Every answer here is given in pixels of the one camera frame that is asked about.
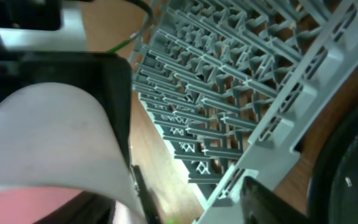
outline green wire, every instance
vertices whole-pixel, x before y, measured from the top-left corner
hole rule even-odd
[[[138,31],[134,36],[130,36],[128,40],[125,40],[121,42],[119,45],[108,50],[109,54],[116,53],[118,50],[130,44],[133,40],[136,40],[138,37],[142,37],[143,33],[149,28],[149,24],[151,24],[151,22],[153,21],[153,10],[150,8],[150,6],[147,3],[143,2],[142,0],[124,0],[124,1],[132,3],[138,6],[139,8],[143,9],[149,17],[147,19],[147,22],[143,24],[140,31]]]
[[[123,42],[121,42],[121,44],[113,47],[112,49],[108,50],[109,54],[114,54],[116,53],[118,50],[120,50],[121,48],[127,46],[129,43],[131,43],[134,39],[129,39],[129,40],[125,40]]]

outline black plastic part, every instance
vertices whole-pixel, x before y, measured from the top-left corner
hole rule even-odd
[[[65,83],[87,91],[106,111],[129,167],[131,75],[132,68],[127,60],[117,55],[0,52],[0,102],[15,91],[36,83]]]
[[[61,0],[0,1],[0,28],[59,30]]]
[[[110,198],[82,192],[34,224],[110,224],[108,217],[115,213],[115,207],[116,201]]]
[[[137,193],[140,201],[142,202],[147,223],[160,224],[161,219],[158,215],[157,207],[154,204],[152,194],[147,190],[147,186],[144,182],[139,166],[131,166],[131,174],[135,180],[135,186],[137,187]]]
[[[358,106],[320,152],[310,183],[308,215],[322,224],[358,223]]]
[[[241,201],[245,223],[312,223],[311,220],[292,208],[252,177],[245,177],[244,179]]]

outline wooden floor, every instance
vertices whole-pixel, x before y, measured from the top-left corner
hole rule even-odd
[[[144,13],[120,0],[82,4],[88,48],[105,51],[137,30]],[[119,51],[128,58],[132,46]],[[297,165],[275,193],[299,211],[306,212],[306,191],[314,162],[331,131],[358,102],[358,68],[335,94],[301,141],[303,153]],[[143,106],[132,95],[131,144],[133,163],[140,165],[164,223],[191,223],[203,209],[186,183],[180,161],[174,161]]]

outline black cable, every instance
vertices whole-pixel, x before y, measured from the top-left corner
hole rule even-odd
[[[154,16],[153,16],[153,10],[150,8],[150,6],[141,1],[141,0],[123,0],[129,3],[132,3],[134,5],[136,5],[137,7],[143,9],[147,15],[149,16],[149,18],[147,19],[147,22],[145,22],[142,26],[142,28],[140,29],[140,31],[136,32],[136,35],[129,37],[128,40],[125,40],[123,42],[121,42],[119,45],[113,47],[112,49],[110,49],[108,52],[110,54],[113,54],[115,52],[117,52],[119,49],[125,47],[126,45],[128,45],[129,43],[131,43],[133,40],[136,40],[139,36],[142,36],[144,34],[144,32],[149,28],[149,25],[152,23]]]

